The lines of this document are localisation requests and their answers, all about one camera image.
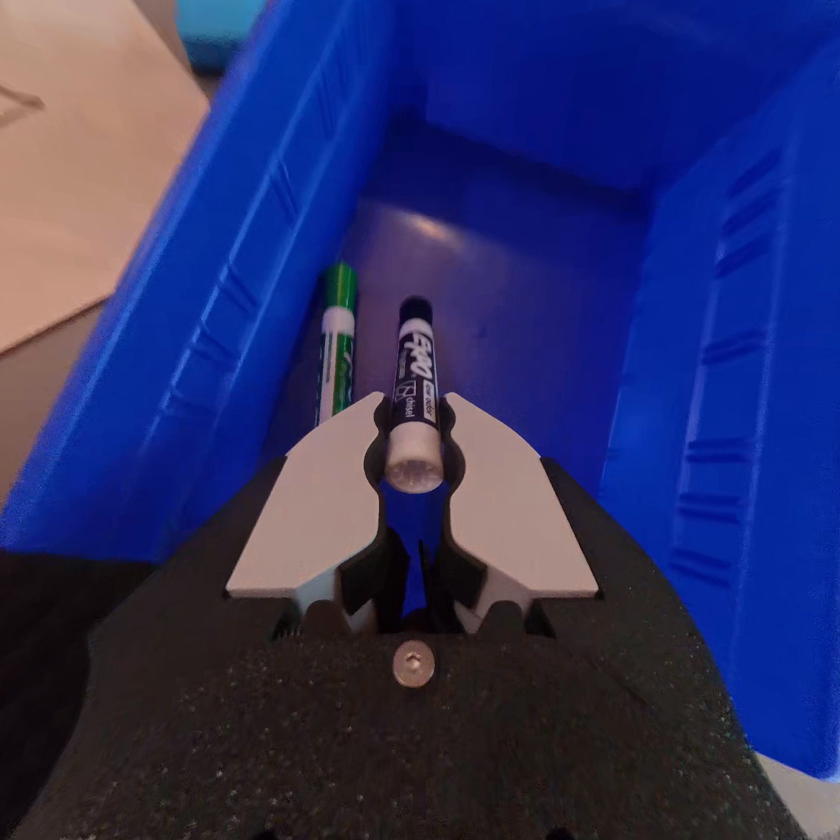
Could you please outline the white whiteboard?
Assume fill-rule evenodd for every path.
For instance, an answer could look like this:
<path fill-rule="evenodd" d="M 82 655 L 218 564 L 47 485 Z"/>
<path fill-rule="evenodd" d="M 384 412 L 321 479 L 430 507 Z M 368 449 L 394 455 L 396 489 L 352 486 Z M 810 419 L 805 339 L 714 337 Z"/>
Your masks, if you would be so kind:
<path fill-rule="evenodd" d="M 1 2 L 1 348 L 108 297 L 208 111 L 175 2 Z"/>

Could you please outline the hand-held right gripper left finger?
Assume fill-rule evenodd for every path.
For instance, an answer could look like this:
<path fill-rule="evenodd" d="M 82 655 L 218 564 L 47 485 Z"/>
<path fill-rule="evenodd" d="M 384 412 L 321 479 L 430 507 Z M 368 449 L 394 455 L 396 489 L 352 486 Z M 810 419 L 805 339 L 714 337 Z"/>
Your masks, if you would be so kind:
<path fill-rule="evenodd" d="M 235 600 L 283 604 L 274 634 L 296 634 L 327 605 L 340 634 L 403 624 L 407 551 L 386 520 L 390 399 L 373 392 L 288 451 L 228 578 Z"/>

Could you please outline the blue whiteboard eraser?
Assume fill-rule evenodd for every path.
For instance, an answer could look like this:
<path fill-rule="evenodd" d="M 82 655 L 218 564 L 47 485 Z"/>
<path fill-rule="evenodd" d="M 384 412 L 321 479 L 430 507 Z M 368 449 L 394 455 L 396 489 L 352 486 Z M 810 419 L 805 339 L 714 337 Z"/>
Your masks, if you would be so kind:
<path fill-rule="evenodd" d="M 175 25 L 191 67 L 199 73 L 226 68 L 266 1 L 176 1 Z"/>

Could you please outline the green dry erase marker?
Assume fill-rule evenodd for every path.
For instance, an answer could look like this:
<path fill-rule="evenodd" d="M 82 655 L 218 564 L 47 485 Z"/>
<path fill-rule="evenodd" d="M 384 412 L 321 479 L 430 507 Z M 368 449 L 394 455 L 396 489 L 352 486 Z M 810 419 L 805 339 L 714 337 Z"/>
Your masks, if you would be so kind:
<path fill-rule="evenodd" d="M 340 261 L 324 273 L 316 427 L 353 401 L 357 294 L 358 276 L 347 262 Z"/>

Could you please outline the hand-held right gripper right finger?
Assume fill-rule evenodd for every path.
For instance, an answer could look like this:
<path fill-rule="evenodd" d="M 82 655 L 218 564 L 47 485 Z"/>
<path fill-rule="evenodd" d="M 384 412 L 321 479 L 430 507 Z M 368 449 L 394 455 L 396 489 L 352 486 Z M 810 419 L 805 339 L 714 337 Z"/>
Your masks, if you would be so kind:
<path fill-rule="evenodd" d="M 437 553 L 423 565 L 430 627 L 476 634 L 490 609 L 526 618 L 542 602 L 591 600 L 595 575 L 539 453 L 454 392 L 438 401 L 441 464 L 421 495 L 446 486 Z"/>

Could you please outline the black dry erase marker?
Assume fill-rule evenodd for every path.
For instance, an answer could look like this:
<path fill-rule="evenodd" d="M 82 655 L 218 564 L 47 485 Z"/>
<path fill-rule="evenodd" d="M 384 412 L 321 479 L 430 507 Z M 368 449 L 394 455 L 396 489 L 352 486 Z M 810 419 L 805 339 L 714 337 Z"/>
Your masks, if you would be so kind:
<path fill-rule="evenodd" d="M 406 494 L 426 494 L 444 480 L 433 320 L 424 297 L 402 302 L 385 479 Z"/>

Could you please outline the blue plastic storage bin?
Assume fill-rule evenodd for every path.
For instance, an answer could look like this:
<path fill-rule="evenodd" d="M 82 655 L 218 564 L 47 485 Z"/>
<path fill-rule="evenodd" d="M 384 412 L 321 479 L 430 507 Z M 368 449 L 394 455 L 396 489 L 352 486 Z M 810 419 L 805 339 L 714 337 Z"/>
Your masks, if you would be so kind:
<path fill-rule="evenodd" d="M 313 426 L 319 276 L 559 462 L 760 753 L 838 780 L 838 2 L 270 2 L 7 501 L 159 563 Z"/>

